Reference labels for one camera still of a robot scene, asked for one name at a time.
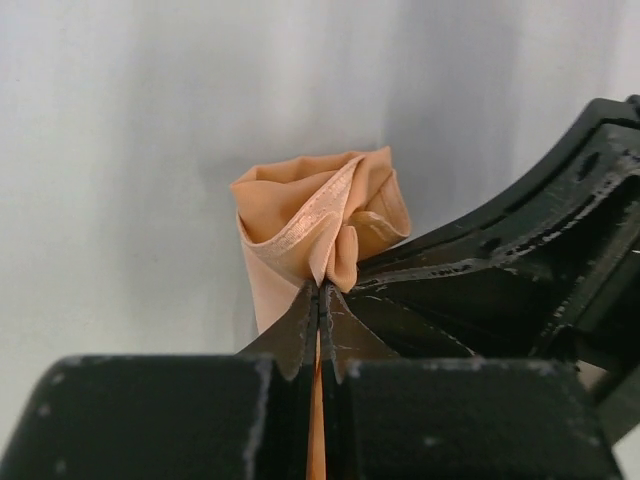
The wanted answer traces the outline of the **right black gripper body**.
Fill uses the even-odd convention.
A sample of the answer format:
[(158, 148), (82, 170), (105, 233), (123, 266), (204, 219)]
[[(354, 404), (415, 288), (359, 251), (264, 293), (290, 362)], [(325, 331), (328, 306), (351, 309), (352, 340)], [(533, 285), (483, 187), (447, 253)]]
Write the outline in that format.
[(614, 444), (639, 424), (639, 246), (614, 268), (575, 325), (579, 377)]

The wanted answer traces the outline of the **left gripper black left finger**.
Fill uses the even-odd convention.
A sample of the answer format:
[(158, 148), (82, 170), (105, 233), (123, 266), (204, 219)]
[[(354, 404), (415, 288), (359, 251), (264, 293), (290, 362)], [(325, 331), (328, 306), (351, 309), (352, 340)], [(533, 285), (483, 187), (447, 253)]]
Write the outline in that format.
[(248, 479), (309, 473), (319, 290), (305, 283), (286, 312), (237, 356), (260, 376), (255, 420), (243, 452)]

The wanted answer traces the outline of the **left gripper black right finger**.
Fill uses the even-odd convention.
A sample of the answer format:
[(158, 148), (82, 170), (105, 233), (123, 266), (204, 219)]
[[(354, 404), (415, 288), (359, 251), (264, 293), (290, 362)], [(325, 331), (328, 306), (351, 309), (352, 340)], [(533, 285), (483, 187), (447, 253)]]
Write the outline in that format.
[(341, 291), (331, 283), (319, 291), (319, 334), (326, 474), (329, 479), (347, 479), (355, 459), (344, 386), (349, 365), (397, 359), (399, 354), (351, 312)]

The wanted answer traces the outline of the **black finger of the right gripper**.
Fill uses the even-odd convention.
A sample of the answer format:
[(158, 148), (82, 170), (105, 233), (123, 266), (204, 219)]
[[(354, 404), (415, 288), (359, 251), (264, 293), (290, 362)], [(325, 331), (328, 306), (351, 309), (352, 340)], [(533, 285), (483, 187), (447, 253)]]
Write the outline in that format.
[(346, 300), (404, 356), (435, 329), (486, 356), (543, 356), (626, 330), (638, 243), (639, 101), (596, 99), (503, 193), (366, 261)]

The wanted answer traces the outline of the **orange cloth napkin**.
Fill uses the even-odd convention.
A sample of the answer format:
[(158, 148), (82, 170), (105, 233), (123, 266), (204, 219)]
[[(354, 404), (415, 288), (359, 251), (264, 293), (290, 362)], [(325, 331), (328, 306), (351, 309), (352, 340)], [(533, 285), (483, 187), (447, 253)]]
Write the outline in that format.
[[(259, 334), (309, 282), (349, 292), (358, 264), (411, 232), (392, 152), (348, 151), (258, 165), (232, 183)], [(320, 354), (316, 350), (309, 479), (326, 479)]]

